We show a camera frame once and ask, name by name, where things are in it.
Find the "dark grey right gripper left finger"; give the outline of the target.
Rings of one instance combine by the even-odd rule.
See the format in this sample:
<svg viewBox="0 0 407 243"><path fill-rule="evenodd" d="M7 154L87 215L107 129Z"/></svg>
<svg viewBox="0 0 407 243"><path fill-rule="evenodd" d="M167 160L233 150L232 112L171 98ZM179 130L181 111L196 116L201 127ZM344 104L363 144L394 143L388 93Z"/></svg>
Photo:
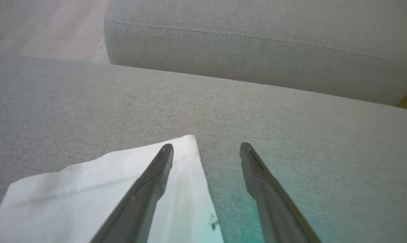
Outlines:
<svg viewBox="0 0 407 243"><path fill-rule="evenodd" d="M92 243L145 243L158 200L164 195L174 149L165 144L119 201Z"/></svg>

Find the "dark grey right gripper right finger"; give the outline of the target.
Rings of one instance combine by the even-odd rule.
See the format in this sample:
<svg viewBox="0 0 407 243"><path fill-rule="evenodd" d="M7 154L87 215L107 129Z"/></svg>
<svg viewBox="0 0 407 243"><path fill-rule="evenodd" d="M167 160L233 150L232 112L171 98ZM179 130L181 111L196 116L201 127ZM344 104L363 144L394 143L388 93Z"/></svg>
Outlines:
<svg viewBox="0 0 407 243"><path fill-rule="evenodd" d="M242 172L248 193L256 201L267 243L319 243L321 240L253 146L240 146Z"/></svg>

